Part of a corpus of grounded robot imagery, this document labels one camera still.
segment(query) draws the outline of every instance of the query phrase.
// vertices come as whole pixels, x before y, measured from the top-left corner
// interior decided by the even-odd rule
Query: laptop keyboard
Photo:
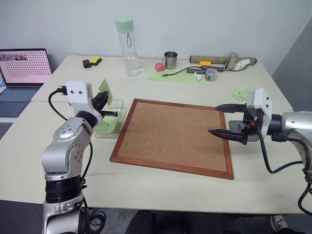
[[[9,130],[13,123],[0,123],[0,139],[4,136],[6,131]]]
[[[35,95],[36,92],[37,89],[5,89],[0,95],[0,101],[31,101],[31,98]]]

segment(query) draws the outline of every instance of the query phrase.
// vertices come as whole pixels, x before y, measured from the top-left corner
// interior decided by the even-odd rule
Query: floor
[[[1,234],[40,234],[42,227],[42,205],[0,200]],[[101,209],[107,215],[106,225],[101,234],[124,234],[137,210]],[[156,234],[182,234],[186,223],[196,223],[199,218],[205,223],[206,233],[223,234],[235,231],[241,234],[272,234],[268,216],[243,216],[238,214],[191,213],[153,211]],[[285,215],[290,228],[297,232],[312,234],[312,217],[305,214]]]

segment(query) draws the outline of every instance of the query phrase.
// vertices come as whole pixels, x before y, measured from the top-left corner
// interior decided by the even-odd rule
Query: metal mug
[[[161,64],[168,70],[176,68],[177,53],[168,51],[165,53],[165,57],[161,60]]]

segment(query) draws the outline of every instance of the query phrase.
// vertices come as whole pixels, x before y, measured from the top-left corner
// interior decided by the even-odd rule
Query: cork board
[[[213,107],[134,99],[110,161],[234,179],[226,129]]]

